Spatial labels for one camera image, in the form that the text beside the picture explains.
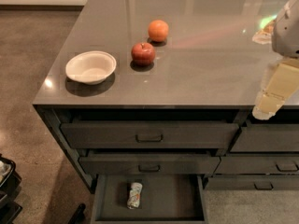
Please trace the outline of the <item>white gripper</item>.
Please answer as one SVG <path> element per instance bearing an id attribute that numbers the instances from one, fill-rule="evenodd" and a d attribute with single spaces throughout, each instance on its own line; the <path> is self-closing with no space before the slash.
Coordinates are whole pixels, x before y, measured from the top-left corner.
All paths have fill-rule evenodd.
<path id="1" fill-rule="evenodd" d="M 252 38 L 284 57 L 299 57 L 299 0 L 289 0 L 277 14 Z M 286 58 L 270 64 L 261 82 L 252 115 L 258 120 L 269 120 L 286 101 L 299 90 L 299 61 Z"/>

